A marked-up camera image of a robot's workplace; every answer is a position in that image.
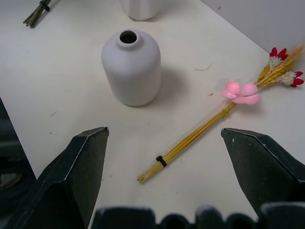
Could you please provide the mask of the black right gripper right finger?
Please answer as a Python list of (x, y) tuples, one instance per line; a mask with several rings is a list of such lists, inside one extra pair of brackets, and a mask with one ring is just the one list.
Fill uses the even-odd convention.
[(256, 213), (265, 203), (305, 202), (305, 165), (270, 136), (223, 128), (238, 183)]

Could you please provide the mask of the grey ceramic bottle vase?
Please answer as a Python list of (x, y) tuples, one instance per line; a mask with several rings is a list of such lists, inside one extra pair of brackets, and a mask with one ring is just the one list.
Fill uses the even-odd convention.
[(152, 101), (161, 85), (161, 52), (149, 34), (129, 29), (109, 38), (102, 48), (102, 65), (115, 97), (128, 106)]

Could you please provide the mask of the yellow dried flower bouquet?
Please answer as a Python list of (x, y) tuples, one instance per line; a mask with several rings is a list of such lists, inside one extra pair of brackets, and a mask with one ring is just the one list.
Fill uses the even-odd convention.
[(144, 183), (168, 166), (170, 162), (176, 159), (182, 151), (203, 133), (220, 120), (229, 116), (230, 112), (236, 106), (240, 104), (254, 105), (258, 103), (261, 91), (279, 84), (291, 88), (297, 88), (305, 84), (305, 80), (302, 78), (303, 72), (294, 71), (294, 67), (303, 55), (305, 55), (305, 45), (297, 46), (290, 52), (286, 48), (278, 51), (274, 47), (269, 53), (267, 65), (262, 69), (255, 83), (247, 83), (243, 86), (238, 82), (227, 83), (222, 95), (228, 101), (228, 105), (180, 141), (165, 156), (158, 156), (156, 163), (138, 176), (137, 181), (140, 184)]

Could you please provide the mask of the green stem bundle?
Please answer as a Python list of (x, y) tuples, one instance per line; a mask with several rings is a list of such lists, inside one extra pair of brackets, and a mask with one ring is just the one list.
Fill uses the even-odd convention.
[(23, 21), (26, 27), (34, 28), (44, 11), (50, 11), (51, 0), (40, 0), (38, 7)]

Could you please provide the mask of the white ribbed ceramic vase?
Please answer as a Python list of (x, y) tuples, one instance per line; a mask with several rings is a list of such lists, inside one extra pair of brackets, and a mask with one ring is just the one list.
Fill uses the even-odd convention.
[(123, 11), (136, 21), (154, 17), (161, 9), (163, 0), (119, 0)]

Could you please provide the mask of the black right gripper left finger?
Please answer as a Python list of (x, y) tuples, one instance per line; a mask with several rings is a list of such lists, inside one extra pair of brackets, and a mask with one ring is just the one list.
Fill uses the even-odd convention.
[(41, 173), (7, 229), (87, 229), (100, 191), (109, 129), (76, 135)]

